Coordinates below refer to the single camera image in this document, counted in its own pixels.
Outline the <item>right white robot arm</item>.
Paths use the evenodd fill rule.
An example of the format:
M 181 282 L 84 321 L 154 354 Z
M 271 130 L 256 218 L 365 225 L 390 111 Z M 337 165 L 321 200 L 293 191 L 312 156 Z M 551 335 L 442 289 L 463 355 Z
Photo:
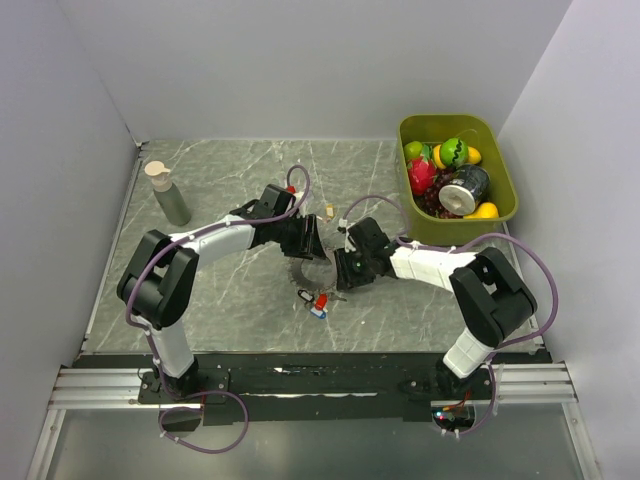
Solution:
M 334 252 L 336 289 L 348 291 L 379 277 L 418 281 L 454 294 L 464 330 L 436 364 L 439 391 L 459 398 L 480 366 L 537 310 L 537 301 L 505 255 L 487 247 L 474 252 L 429 250 L 419 242 L 391 240 L 366 217 L 345 219 L 345 246 Z

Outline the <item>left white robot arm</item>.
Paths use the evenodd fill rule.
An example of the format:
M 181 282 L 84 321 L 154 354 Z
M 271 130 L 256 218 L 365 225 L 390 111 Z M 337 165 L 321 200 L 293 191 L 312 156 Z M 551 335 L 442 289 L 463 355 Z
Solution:
M 325 260 L 317 217 L 300 213 L 308 194 L 269 184 L 260 198 L 198 230 L 175 235 L 151 230 L 143 236 L 117 296 L 126 305 L 126 322 L 144 332 L 162 390 L 174 401 L 185 402 L 200 389 L 182 322 L 198 269 L 267 243 L 277 244 L 286 257 Z

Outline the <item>red tagged key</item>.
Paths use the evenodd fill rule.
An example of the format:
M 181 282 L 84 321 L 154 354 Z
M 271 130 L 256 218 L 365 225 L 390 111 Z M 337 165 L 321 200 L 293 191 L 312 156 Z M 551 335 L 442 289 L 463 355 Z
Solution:
M 328 295 L 323 293 L 320 294 L 318 296 L 318 298 L 316 299 L 316 302 L 314 304 L 314 308 L 319 310 L 319 311 L 323 311 L 326 307 L 326 304 L 328 302 Z

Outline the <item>blue tagged key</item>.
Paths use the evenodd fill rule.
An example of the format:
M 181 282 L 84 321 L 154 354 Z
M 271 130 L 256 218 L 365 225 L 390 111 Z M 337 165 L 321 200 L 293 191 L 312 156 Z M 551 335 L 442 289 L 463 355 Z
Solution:
M 327 312 L 325 310 L 320 310 L 315 307 L 310 309 L 310 313 L 319 319 L 325 319 L 327 316 Z

